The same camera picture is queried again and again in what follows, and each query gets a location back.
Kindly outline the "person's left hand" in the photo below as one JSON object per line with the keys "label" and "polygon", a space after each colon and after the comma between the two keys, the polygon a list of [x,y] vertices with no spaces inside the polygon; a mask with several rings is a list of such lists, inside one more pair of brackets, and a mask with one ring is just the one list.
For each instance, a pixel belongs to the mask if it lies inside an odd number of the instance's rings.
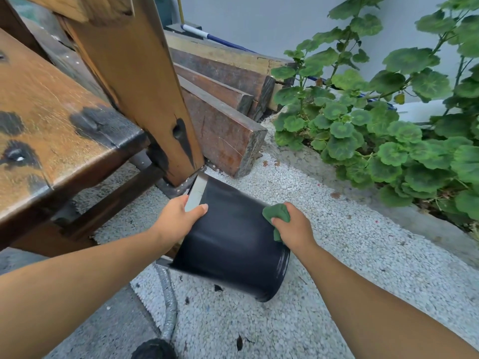
{"label": "person's left hand", "polygon": [[176,244],[180,243],[193,227],[193,225],[187,225],[183,221],[184,208],[189,197],[189,195],[182,195],[170,199],[160,212],[156,222],[147,231],[162,254],[167,253]]}

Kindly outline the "person's right hand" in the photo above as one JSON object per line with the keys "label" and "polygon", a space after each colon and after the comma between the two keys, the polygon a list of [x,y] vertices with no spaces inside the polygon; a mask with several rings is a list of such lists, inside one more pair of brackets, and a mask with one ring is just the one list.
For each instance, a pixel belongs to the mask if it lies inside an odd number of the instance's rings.
{"label": "person's right hand", "polygon": [[296,206],[290,202],[284,203],[290,214],[290,222],[293,228],[289,230],[278,230],[282,241],[298,258],[304,252],[312,250],[318,244],[315,241],[313,229],[309,219]]}

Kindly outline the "green scrubbing cloth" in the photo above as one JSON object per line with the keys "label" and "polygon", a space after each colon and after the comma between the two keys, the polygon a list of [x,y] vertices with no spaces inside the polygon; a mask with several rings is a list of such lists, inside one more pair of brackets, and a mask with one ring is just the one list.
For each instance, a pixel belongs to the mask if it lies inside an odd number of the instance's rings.
{"label": "green scrubbing cloth", "polygon": [[287,206],[283,203],[274,204],[270,206],[266,206],[262,210],[262,215],[272,225],[273,218],[279,218],[280,220],[289,223],[290,222],[290,214],[287,209]]}

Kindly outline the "black plastic plant pot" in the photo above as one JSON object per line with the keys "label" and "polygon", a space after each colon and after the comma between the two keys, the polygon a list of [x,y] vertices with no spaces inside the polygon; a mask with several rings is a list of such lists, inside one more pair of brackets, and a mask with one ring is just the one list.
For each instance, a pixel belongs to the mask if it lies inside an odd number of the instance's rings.
{"label": "black plastic plant pot", "polygon": [[208,211],[169,268],[270,301],[284,281],[290,250],[274,240],[274,227],[262,215],[267,204],[206,173],[196,176],[188,196],[186,211],[201,204]]}

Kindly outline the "person's right forearm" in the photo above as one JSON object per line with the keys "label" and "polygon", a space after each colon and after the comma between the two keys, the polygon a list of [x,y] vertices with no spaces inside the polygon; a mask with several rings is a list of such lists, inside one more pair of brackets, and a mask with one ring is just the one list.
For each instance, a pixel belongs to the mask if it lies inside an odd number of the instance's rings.
{"label": "person's right forearm", "polygon": [[315,242],[291,248],[355,359],[479,359],[479,351],[457,334]]}

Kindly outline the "person's left forearm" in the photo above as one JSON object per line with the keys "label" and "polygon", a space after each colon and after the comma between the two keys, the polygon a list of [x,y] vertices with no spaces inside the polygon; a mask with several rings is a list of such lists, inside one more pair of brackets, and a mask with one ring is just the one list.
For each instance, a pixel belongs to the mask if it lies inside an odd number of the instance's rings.
{"label": "person's left forearm", "polygon": [[176,242],[149,229],[0,275],[0,359],[42,359]]}

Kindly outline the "dark brown wooden beam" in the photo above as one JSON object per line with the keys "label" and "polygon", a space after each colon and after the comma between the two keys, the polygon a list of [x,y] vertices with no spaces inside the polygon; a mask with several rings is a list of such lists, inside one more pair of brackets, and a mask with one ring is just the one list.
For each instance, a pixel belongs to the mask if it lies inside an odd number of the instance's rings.
{"label": "dark brown wooden beam", "polygon": [[275,85],[271,76],[173,48],[170,48],[170,54],[178,65],[252,95],[257,104],[249,112],[251,119],[259,120],[265,113]]}
{"label": "dark brown wooden beam", "polygon": [[176,63],[174,63],[173,66],[179,77],[193,83],[200,89],[206,91],[242,114],[248,114],[253,103],[252,95]]}
{"label": "dark brown wooden beam", "polygon": [[267,129],[185,78],[178,79],[203,155],[235,179],[248,175]]}

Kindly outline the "green geranium plant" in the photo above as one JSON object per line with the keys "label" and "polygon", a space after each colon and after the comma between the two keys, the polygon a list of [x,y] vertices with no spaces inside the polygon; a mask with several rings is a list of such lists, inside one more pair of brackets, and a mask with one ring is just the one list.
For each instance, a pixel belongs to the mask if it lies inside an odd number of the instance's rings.
{"label": "green geranium plant", "polygon": [[389,207],[416,205],[479,241],[479,0],[446,0],[416,29],[434,48],[390,52],[370,81],[362,38],[379,34],[366,9],[384,0],[344,0],[328,18],[344,28],[316,33],[284,55],[293,66],[272,77],[292,82],[272,100],[278,146],[308,146],[356,188],[376,186]]}

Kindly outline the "black round object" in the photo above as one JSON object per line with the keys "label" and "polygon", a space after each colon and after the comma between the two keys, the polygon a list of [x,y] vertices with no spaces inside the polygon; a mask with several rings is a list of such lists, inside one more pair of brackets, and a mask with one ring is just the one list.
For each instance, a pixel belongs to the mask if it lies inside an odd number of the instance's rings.
{"label": "black round object", "polygon": [[130,359],[178,359],[170,342],[154,338],[139,345]]}

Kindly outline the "weathered wooden bench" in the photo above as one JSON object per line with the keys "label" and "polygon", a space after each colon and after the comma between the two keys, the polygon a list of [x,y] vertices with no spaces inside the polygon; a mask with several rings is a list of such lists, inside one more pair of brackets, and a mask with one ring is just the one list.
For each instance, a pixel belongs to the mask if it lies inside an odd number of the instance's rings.
{"label": "weathered wooden bench", "polygon": [[[91,235],[165,178],[204,165],[154,0],[28,0],[54,13],[106,95],[63,73],[9,0],[0,0],[0,252],[46,257],[93,247]],[[79,192],[147,151],[145,170],[61,228]]]}

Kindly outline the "pale yellowish wooden beam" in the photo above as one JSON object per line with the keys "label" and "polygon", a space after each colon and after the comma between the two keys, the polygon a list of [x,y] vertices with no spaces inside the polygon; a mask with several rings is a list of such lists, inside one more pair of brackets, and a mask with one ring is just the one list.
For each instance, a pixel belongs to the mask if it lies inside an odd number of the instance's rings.
{"label": "pale yellowish wooden beam", "polygon": [[281,66],[293,66],[290,60],[245,52],[202,41],[179,33],[165,31],[173,61],[192,71],[253,96],[256,104],[250,117],[258,120],[266,109],[279,111],[282,106],[273,101],[274,95],[292,79],[275,79],[271,71]]}

